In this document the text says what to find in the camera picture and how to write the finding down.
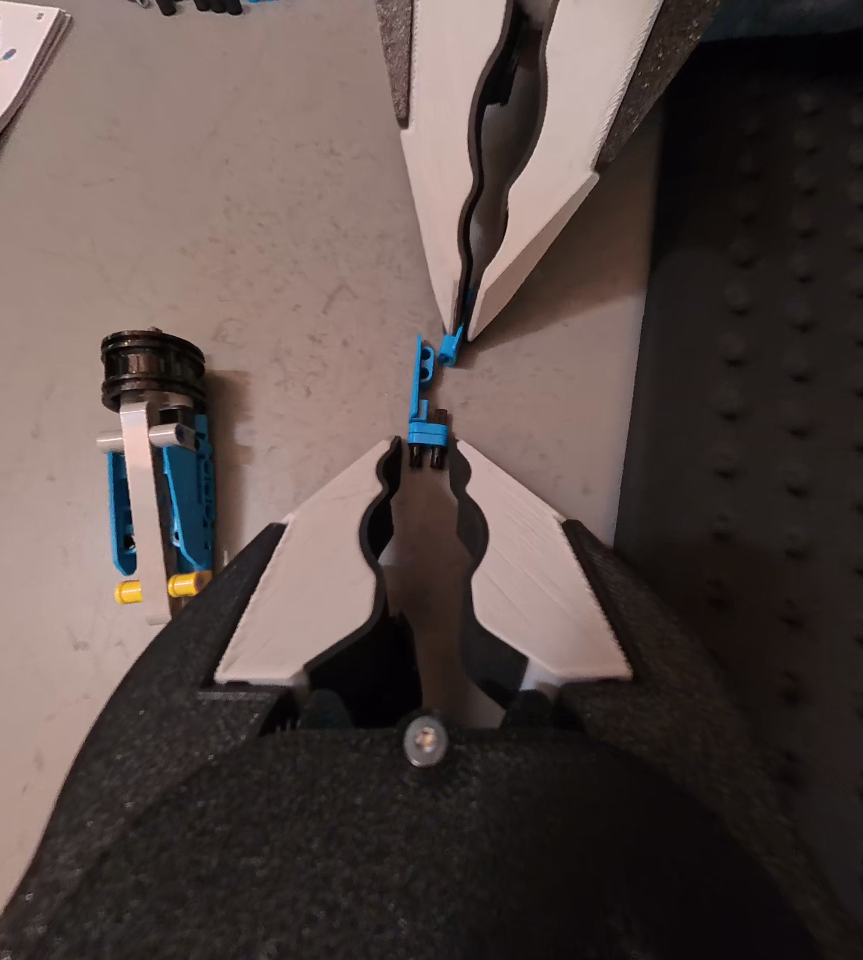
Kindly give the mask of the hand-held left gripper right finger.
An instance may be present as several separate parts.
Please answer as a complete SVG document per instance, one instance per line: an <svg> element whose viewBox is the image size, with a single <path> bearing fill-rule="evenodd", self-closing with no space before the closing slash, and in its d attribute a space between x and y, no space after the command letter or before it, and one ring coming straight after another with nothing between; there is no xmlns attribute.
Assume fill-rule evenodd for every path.
<svg viewBox="0 0 863 960"><path fill-rule="evenodd" d="M468 678L509 706L571 684L630 682L633 669L581 560L581 524L466 440L451 450L457 534L470 556L459 649Z"/></svg>

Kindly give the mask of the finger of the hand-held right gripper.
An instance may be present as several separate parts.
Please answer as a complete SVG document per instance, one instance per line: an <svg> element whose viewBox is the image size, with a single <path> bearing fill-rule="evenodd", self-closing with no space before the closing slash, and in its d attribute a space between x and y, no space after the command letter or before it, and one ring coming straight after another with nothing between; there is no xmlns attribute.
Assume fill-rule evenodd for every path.
<svg viewBox="0 0 863 960"><path fill-rule="evenodd" d="M483 191L479 127L487 82L509 41L513 3L413 4L409 107L401 148L443 329L462 324L473 272L472 214Z"/></svg>
<svg viewBox="0 0 863 960"><path fill-rule="evenodd" d="M505 233L477 286L467 338L509 304L596 185L595 164L660 1L562 1L543 35L544 111L507 196Z"/></svg>

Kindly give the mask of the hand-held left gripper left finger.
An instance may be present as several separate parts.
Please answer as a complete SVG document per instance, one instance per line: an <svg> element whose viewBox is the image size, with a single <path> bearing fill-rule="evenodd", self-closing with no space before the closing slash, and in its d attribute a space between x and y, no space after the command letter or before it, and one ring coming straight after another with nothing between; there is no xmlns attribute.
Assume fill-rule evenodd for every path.
<svg viewBox="0 0 863 960"><path fill-rule="evenodd" d="M314 668L378 622L387 602L379 560L401 471L401 438L384 438L285 517L216 684L306 686Z"/></svg>

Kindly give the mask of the blue toy brick beam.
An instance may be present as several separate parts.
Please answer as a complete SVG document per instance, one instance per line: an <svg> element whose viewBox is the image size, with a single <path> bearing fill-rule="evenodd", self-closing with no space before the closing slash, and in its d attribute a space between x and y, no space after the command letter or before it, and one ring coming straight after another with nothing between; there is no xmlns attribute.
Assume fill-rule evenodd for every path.
<svg viewBox="0 0 863 960"><path fill-rule="evenodd" d="M456 366L465 343L465 327L470 311L470 296L474 297L474 288L466 288L456 298L453 310L453 324L449 332L443 336L440 347L437 352L437 363L440 368L452 368Z"/></svg>
<svg viewBox="0 0 863 960"><path fill-rule="evenodd" d="M437 353L435 349L425 343L423 337L419 334L416 337L413 355L408 411L408 422L410 424L425 423L427 421L429 402L425 398L425 391L434 379L436 360Z"/></svg>

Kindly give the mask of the grey desk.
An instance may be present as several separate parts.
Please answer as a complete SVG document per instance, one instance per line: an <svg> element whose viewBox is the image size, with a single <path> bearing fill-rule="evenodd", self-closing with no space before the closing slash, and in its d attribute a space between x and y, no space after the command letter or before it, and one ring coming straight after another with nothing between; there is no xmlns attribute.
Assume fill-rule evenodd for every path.
<svg viewBox="0 0 863 960"><path fill-rule="evenodd" d="M372 2L59 5L0 136L0 912L157 631L113 598L102 338L206 354L224 561L404 431L441 337Z"/></svg>

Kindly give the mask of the blue brick assembly with wheel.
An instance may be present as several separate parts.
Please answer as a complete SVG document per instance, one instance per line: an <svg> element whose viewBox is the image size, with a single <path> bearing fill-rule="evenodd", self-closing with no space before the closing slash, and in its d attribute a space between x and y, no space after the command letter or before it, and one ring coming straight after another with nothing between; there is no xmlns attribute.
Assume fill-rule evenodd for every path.
<svg viewBox="0 0 863 960"><path fill-rule="evenodd" d="M109 334L101 359L102 403L118 419L96 440L121 576L114 598L162 626L212 578L217 497L205 357L148 328Z"/></svg>

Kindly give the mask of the pile of small brick parts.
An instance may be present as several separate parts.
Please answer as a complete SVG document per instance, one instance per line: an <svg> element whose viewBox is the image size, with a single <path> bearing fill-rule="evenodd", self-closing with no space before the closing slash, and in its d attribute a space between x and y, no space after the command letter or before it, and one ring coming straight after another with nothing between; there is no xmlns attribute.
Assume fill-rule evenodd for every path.
<svg viewBox="0 0 863 960"><path fill-rule="evenodd" d="M157 10L163 17L174 17L178 14L181 4L192 4L200 13L212 13L221 16L240 17L244 13L245 5L258 5L261 1L129 1L129 3L145 10Z"/></svg>

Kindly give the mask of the black studded floor mat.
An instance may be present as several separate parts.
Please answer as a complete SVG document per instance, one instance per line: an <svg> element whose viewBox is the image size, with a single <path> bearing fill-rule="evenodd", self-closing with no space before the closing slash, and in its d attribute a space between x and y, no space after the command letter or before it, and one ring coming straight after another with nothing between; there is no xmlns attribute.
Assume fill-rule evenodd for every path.
<svg viewBox="0 0 863 960"><path fill-rule="evenodd" d="M662 120L615 546L863 947L863 32L703 44Z"/></svg>

